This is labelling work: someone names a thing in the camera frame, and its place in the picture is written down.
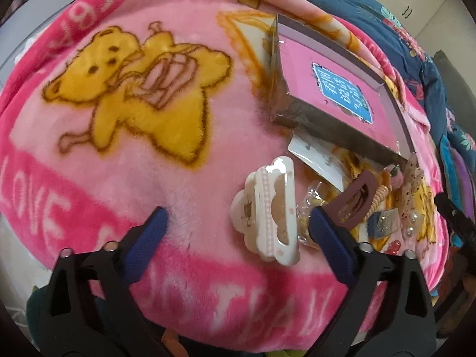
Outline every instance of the yellow teddy bear print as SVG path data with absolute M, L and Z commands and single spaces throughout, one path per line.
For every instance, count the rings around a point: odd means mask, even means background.
M 96 33 L 44 86 L 47 102 L 94 106 L 87 130 L 59 138 L 61 153 L 78 144 L 108 151 L 124 128 L 184 164 L 197 162 L 206 141 L 207 94 L 229 76 L 231 59 L 203 45 L 175 44 L 160 22 L 149 29 L 143 44 L 117 26 Z

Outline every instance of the metal bolt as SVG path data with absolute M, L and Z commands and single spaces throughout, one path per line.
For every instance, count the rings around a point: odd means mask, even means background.
M 63 248 L 59 253 L 59 257 L 70 257 L 71 255 L 73 255 L 72 248 Z
M 417 256 L 415 255 L 415 252 L 413 252 L 411 249 L 406 249 L 405 252 L 404 252 L 405 256 L 408 258 L 408 259 L 416 259 Z
M 107 242 L 102 248 L 106 252 L 116 251 L 119 247 L 119 243 L 115 240 Z
M 367 252 L 367 254 L 370 254 L 374 250 L 372 245 L 370 243 L 367 243 L 367 242 L 360 243 L 358 247 L 360 248 L 360 251 Z

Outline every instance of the hair claw clip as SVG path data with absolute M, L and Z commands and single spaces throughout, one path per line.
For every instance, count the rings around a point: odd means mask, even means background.
M 233 199 L 230 217 L 245 235 L 249 251 L 267 262 L 296 264 L 300 255 L 293 160 L 281 156 L 251 173 Z

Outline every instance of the box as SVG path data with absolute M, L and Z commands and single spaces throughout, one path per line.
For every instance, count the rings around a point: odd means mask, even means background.
M 382 165 L 405 167 L 414 151 L 403 115 L 384 80 L 353 53 L 277 15 L 271 31 L 273 121 Z

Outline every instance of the wall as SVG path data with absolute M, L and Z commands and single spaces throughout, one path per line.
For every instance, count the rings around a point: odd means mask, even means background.
M 443 50 L 476 94 L 476 23 L 461 0 L 446 0 L 416 40 L 430 56 Z

